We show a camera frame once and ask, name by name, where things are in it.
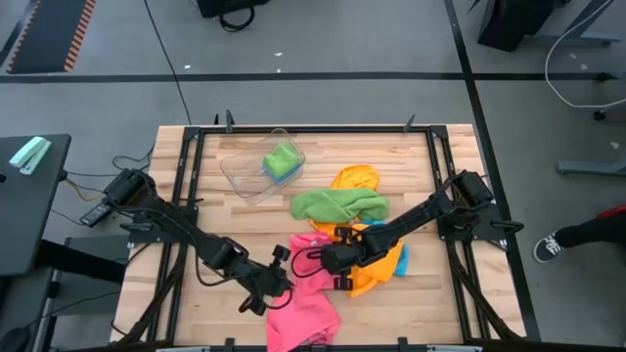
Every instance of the sneaker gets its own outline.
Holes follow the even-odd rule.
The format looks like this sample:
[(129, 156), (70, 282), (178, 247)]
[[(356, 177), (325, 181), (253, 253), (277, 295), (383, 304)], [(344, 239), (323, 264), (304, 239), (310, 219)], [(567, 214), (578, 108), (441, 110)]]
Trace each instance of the sneaker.
[(535, 244), (535, 250), (533, 256), (535, 260), (540, 263), (547, 263), (554, 259), (563, 251), (557, 240), (555, 240), (555, 234), (551, 234), (544, 239), (541, 239)]

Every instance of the wooden tabletop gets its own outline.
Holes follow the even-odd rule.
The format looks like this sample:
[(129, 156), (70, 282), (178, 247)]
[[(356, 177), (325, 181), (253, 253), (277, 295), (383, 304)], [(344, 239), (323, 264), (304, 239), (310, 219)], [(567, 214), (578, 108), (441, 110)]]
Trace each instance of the wooden tabletop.
[[(159, 195), (165, 199), (171, 198), (183, 129), (183, 126), (162, 126), (156, 137), (150, 175), (156, 181)], [(457, 169), (483, 174), (472, 126), (448, 125), (448, 132)], [(343, 167), (374, 166), (380, 173), (378, 192), (390, 201), (389, 219), (435, 191), (424, 134), (299, 133), (292, 137), (306, 154), (303, 175), (260, 204), (247, 205), (235, 194), (219, 164), (222, 158), (235, 155), (264, 137), (206, 136), (198, 189), (198, 198), (203, 198), (198, 203), (198, 226), (241, 243), (249, 250), (250, 258), (261, 263), (271, 261), (275, 244), (289, 247), (290, 235), (312, 231), (308, 221), (291, 217), (291, 198), (311, 189), (328, 187)], [(437, 148), (441, 169), (445, 170), (438, 142)], [(192, 145), (183, 195), (189, 188), (194, 150)], [(430, 222), (404, 239), (410, 248), (407, 277), (393, 278), (356, 298), (348, 298), (341, 291), (326, 292), (341, 318), (335, 344), (395, 344), (398, 336), (407, 336), (410, 343), (462, 341), (445, 244), (439, 240), (436, 224)], [(505, 252), (486, 242), (475, 242), (473, 251), (485, 297), (512, 330), (524, 335)], [(172, 256), (176, 252), (177, 249), (172, 249)], [(152, 299), (160, 253), (161, 245), (153, 244), (127, 269), (114, 322), (121, 330), (129, 330)], [(232, 282), (218, 287), (201, 286), (195, 277), (194, 258), (195, 253), (190, 249), (175, 343), (223, 345), (226, 337), (234, 337), (237, 345), (266, 344), (265, 317), (249, 312), (240, 314), (237, 310), (247, 296), (245, 290)], [(206, 281), (217, 279), (202, 265), (201, 275)], [(472, 334), (478, 336), (468, 294), (466, 300)], [(168, 304), (161, 310), (159, 337), (164, 337)], [(113, 332), (112, 340), (116, 339), (120, 335)]]

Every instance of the gray floor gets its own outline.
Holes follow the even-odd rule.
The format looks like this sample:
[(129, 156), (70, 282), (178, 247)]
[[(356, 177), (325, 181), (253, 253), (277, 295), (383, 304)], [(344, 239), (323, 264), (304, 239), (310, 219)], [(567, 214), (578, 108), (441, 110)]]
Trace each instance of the gray floor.
[[(187, 1), (150, 0), (176, 71), (259, 73), (326, 71), (461, 72), (445, 7), (439, 0), (273, 0), (257, 10), (250, 30), (227, 33), (204, 20)], [(542, 72), (549, 47), (525, 42), (506, 54), (475, 44), (484, 9), (468, 14), (472, 0), (454, 0), (474, 72)], [(25, 0), (0, 2), (0, 43), (9, 36)], [(557, 10), (542, 32), (558, 33), (586, 5)], [(594, 29), (626, 36), (617, 0)], [(624, 70), (626, 44), (563, 47), (553, 71)], [(142, 0), (99, 1), (74, 75), (168, 74)], [(587, 104), (623, 98), (624, 83), (556, 82), (568, 99)], [(238, 123), (403, 122), (474, 123), (464, 81), (320, 80), (184, 82), (194, 123), (211, 123), (230, 109)], [(521, 256), (544, 340), (621, 345), (626, 339), (626, 252), (611, 244), (568, 251), (539, 265), (537, 240), (623, 202), (622, 179), (559, 176), (562, 159), (614, 160), (626, 154), (626, 110), (606, 122), (561, 102), (545, 82), (477, 82), (495, 155), (518, 234)], [(69, 133), (67, 169), (110, 173), (117, 154), (143, 155), (161, 124), (184, 124), (176, 86), (164, 83), (0, 84), (0, 136)], [(107, 179), (76, 177), (85, 186)], [(91, 204), (60, 186), (54, 208), (72, 218)], [(93, 230), (51, 216), (45, 237), (118, 234), (118, 220)], [(112, 316), (67, 317), (54, 345), (102, 345)]]

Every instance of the person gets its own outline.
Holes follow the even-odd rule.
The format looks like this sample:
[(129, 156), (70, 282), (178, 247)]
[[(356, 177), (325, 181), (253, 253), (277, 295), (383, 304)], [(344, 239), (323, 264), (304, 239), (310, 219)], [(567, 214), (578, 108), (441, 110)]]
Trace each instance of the person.
[(539, 240), (533, 257), (547, 263), (564, 250), (592, 242), (626, 243), (626, 205), (599, 214), (580, 225), (567, 226)]

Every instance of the clear plastic container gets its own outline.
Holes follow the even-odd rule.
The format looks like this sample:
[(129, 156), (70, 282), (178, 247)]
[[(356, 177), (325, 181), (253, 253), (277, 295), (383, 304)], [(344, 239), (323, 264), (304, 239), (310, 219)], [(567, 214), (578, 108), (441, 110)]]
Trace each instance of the clear plastic container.
[[(298, 163), (290, 172), (275, 177), (266, 167), (264, 158), (281, 144), (285, 144), (283, 147), (291, 148), (297, 155)], [(245, 199), (246, 203), (254, 205), (300, 177), (304, 160), (304, 153), (290, 134), (283, 128), (276, 128), (269, 137), (253, 147), (235, 156), (222, 159), (220, 167), (224, 176), (233, 185), (235, 192)]]

